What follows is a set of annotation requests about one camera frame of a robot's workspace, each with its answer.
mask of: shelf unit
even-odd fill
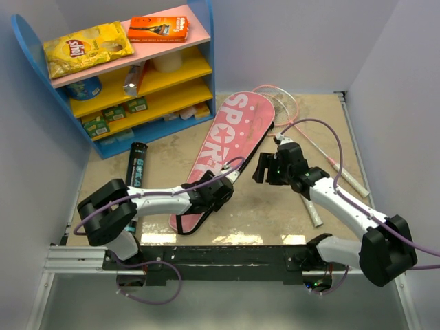
[[[215,116],[214,25],[210,0],[188,0],[186,5],[147,16],[187,16],[190,21],[190,32],[186,42],[134,43],[134,55],[53,80],[49,79],[43,46],[38,36],[22,16],[16,14],[11,18],[17,41],[32,68],[51,91],[54,100],[60,104],[60,110],[67,113],[78,127],[80,134],[103,159],[129,150],[134,141],[148,143],[211,120]],[[130,20],[121,23],[128,30]],[[146,69],[138,97],[145,96],[148,110],[128,113],[127,118],[110,122],[110,133],[93,139],[87,135],[80,122],[81,117],[133,99],[126,96],[122,90],[129,65],[177,50],[181,50],[184,60],[177,71],[161,73],[152,65]],[[95,98],[77,101],[67,96],[63,88],[65,85],[92,76],[98,76],[102,82],[102,91]],[[207,102],[211,112],[206,118],[201,120],[178,118],[171,121],[162,119],[168,113],[203,101]],[[105,138],[130,128],[133,129],[134,137],[123,141],[117,140],[112,144],[108,144],[107,140],[105,143]]]

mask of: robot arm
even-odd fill
[[[98,213],[84,224],[91,246],[105,246],[124,263],[136,264],[144,258],[136,238],[125,230],[132,218],[160,214],[194,215],[209,210],[216,212],[231,198],[233,183],[238,176],[238,171],[234,171],[195,190],[189,188],[214,179],[214,174],[207,171],[194,183],[155,190],[127,187],[121,179],[114,179],[79,203],[78,212],[81,219],[85,219],[112,201],[140,194],[137,198],[127,198],[118,207]]]
[[[330,211],[360,240],[348,241],[330,234],[317,237],[308,244],[311,255],[308,260],[304,260],[305,265],[308,264],[306,267],[322,262],[350,265],[360,268],[373,284],[381,287],[417,263],[414,248],[396,239],[371,220],[371,216],[375,216],[412,240],[408,224],[403,218],[398,215],[389,218],[338,187],[350,201],[369,211],[370,216],[366,216],[335,192],[333,179],[328,173],[321,168],[308,166],[297,143],[282,135],[276,137],[275,142],[278,145],[275,154],[260,154],[254,180],[263,183],[267,170],[267,183],[291,186],[296,193]]]

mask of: white wall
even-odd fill
[[[348,92],[377,207],[440,250],[440,2],[401,0]],[[419,264],[440,263],[418,253]],[[438,329],[440,271],[409,272],[424,329]]]
[[[185,3],[56,2],[72,30]],[[212,0],[217,90],[248,90],[272,83],[294,91],[345,91],[396,3],[397,0]]]
[[[53,1],[58,4],[71,31],[113,21],[125,21],[132,16],[147,15],[186,4],[186,0]]]
[[[10,23],[15,13],[43,39],[68,31],[52,0],[0,1],[0,327],[5,330],[27,324],[47,249],[63,234],[89,153],[24,57]]]

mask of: lay's logo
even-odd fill
[[[68,40],[66,44],[68,45],[68,49],[65,49],[65,53],[73,58],[85,55],[90,50],[90,45],[81,40]]]

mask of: blue can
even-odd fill
[[[69,96],[78,101],[86,101],[94,98],[101,92],[101,89],[102,84],[98,77],[80,80],[66,86]]]

